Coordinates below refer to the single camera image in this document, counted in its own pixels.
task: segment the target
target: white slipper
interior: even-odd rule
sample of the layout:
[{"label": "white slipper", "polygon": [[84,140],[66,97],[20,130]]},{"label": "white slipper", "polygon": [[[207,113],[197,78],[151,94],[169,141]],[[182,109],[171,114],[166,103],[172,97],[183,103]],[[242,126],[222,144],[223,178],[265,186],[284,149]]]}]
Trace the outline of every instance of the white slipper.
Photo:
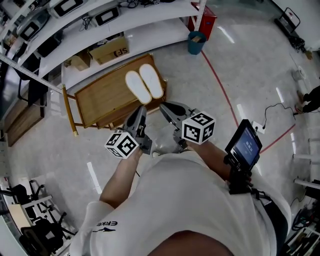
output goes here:
[{"label": "white slipper", "polygon": [[151,102],[152,97],[136,71],[131,70],[125,74],[125,83],[142,104]]},{"label": "white slipper", "polygon": [[146,87],[155,99],[159,99],[164,95],[159,76],[154,67],[150,64],[143,64],[139,68],[140,76],[142,77]]}]

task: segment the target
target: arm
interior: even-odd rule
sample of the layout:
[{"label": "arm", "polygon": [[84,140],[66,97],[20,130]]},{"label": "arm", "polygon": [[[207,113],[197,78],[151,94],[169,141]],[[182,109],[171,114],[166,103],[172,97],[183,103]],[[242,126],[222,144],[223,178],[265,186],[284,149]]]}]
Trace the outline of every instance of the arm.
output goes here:
[{"label": "arm", "polygon": [[218,174],[224,181],[229,180],[231,167],[224,163],[224,158],[227,155],[225,152],[209,141],[206,141],[201,145],[190,141],[187,141],[186,143],[202,158],[204,163],[212,171]]},{"label": "arm", "polygon": [[128,198],[141,155],[142,151],[137,148],[128,159],[120,161],[111,179],[105,185],[100,201],[117,208]]}]

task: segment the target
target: cardboard box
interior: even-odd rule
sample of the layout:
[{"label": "cardboard box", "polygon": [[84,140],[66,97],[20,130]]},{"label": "cardboard box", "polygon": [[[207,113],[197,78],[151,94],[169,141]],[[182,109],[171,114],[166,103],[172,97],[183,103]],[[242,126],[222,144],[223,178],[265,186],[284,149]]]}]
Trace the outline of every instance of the cardboard box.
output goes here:
[{"label": "cardboard box", "polygon": [[129,48],[124,36],[119,36],[111,41],[107,41],[105,44],[89,51],[89,54],[99,65],[127,53],[129,53]]},{"label": "cardboard box", "polygon": [[64,62],[64,66],[73,66],[77,70],[82,71],[90,67],[90,60],[91,57],[87,52],[87,49],[84,49],[77,54],[73,55],[72,57],[68,58]]}]

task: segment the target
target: white shelf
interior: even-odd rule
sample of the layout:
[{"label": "white shelf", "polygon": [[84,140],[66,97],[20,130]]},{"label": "white shelf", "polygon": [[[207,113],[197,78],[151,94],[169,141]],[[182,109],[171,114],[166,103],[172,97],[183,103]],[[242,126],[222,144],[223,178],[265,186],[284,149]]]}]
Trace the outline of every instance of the white shelf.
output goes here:
[{"label": "white shelf", "polygon": [[176,0],[149,7],[139,5],[134,9],[121,8],[118,18],[102,26],[91,26],[88,30],[79,31],[82,24],[79,22],[65,33],[63,41],[54,51],[41,58],[39,76],[42,78],[69,57],[104,38],[142,25],[198,14],[190,2]]},{"label": "white shelf", "polygon": [[187,40],[189,30],[179,18],[174,18],[139,26],[126,31],[124,34],[128,41],[128,54],[115,58],[102,65],[99,65],[92,59],[90,67],[83,71],[78,71],[72,66],[64,67],[62,64],[61,82],[65,84],[66,89],[69,89],[95,73],[130,57],[158,47]]},{"label": "white shelf", "polygon": [[28,43],[27,51],[19,59],[18,65],[21,66],[27,60],[27,58],[36,49],[38,49],[40,45],[42,45],[49,37],[51,37],[54,33],[62,29],[64,26],[73,22],[74,20],[86,14],[87,12],[111,1],[112,0],[89,0],[84,5],[75,9],[74,11],[62,18],[50,17],[49,21],[43,27],[43,29],[41,29],[39,33],[34,37],[34,39]]},{"label": "white shelf", "polygon": [[8,24],[5,26],[5,28],[0,33],[0,41],[5,38],[9,30],[13,29],[13,25],[17,21],[17,19],[26,11],[28,10],[28,7],[34,2],[34,0],[28,0],[21,8],[20,10],[12,17],[12,19],[8,22]]}]

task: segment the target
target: logo on shirt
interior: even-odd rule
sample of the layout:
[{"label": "logo on shirt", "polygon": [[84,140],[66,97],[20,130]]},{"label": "logo on shirt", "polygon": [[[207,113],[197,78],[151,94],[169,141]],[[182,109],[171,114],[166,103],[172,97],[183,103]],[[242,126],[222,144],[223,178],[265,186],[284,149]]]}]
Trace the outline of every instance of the logo on shirt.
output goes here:
[{"label": "logo on shirt", "polygon": [[103,229],[93,230],[92,232],[99,232],[99,231],[102,231],[102,232],[111,232],[111,231],[116,231],[116,230],[115,230],[115,229],[110,229],[110,228],[104,227]]},{"label": "logo on shirt", "polygon": [[[100,227],[100,226],[116,226],[116,225],[118,225],[117,221],[104,221],[104,222],[99,222],[96,226]],[[99,232],[99,231],[111,232],[111,231],[116,231],[116,230],[104,227],[103,229],[93,230],[92,232]]]},{"label": "logo on shirt", "polygon": [[116,226],[118,225],[118,222],[116,221],[104,221],[104,222],[99,222],[96,226]]}]

